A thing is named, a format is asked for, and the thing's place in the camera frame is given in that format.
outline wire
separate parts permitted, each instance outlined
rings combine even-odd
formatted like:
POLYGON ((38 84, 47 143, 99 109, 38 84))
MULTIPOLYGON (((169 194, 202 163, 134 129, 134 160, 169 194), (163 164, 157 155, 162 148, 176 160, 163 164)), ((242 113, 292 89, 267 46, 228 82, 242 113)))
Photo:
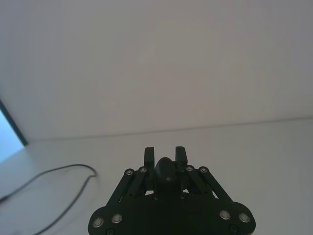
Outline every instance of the wire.
POLYGON ((62 217, 72 208, 72 206, 75 204, 75 202, 78 200, 78 198, 82 195, 84 189, 86 188, 89 180, 93 177, 97 177, 98 173, 97 171, 92 168, 89 165, 85 165, 85 164, 72 164, 72 165, 66 165, 66 166, 62 166, 62 167, 58 167, 58 168, 54 168, 51 170, 46 170, 42 173, 39 173, 38 175, 34 176, 33 178, 31 178, 29 181, 27 181, 25 184, 23 184, 22 186, 20 186, 19 188, 17 188, 16 190, 14 190, 13 192, 11 192, 10 194, 2 197, 0 199, 0 203, 10 199, 13 195, 15 195, 16 193, 18 193, 19 191, 21 191, 23 188, 27 187, 28 185, 30 185, 33 181, 35 181, 36 179, 38 179, 40 176, 45 175, 47 173, 56 171, 56 170, 61 170, 64 168, 69 168, 69 167, 73 167, 73 166, 83 166, 86 167, 90 170, 93 171, 93 175, 89 175, 86 180, 84 181, 82 187, 80 188, 80 190, 78 191, 77 195, 74 197, 74 199, 72 200, 72 202, 65 208, 65 210, 55 219, 53 220, 48 226, 46 226, 45 228, 41 229, 40 231, 36 232, 34 235, 40 235, 42 233, 44 233, 45 231, 47 231, 48 229, 50 229, 53 225, 55 225, 60 219, 62 219, 62 217))

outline white surface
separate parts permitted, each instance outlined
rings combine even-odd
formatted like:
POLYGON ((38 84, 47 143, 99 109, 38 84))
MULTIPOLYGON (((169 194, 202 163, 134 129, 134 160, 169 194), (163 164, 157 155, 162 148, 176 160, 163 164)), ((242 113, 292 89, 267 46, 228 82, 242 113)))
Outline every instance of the white surface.
POLYGON ((313 116, 311 0, 2 0, 29 141, 313 116))
MULTIPOLYGON (((84 163, 98 180, 47 235, 86 235, 91 214, 105 205, 127 168, 143 165, 146 146, 156 161, 174 159, 186 147, 189 163, 205 165, 234 201, 256 219, 255 235, 309 235, 313 211, 313 120, 208 128, 120 137, 47 141, 0 164, 2 195, 31 176, 57 166, 84 163)), ((89 174, 72 169, 46 176, 1 205, 1 235, 30 235, 47 225, 72 200, 89 174)))

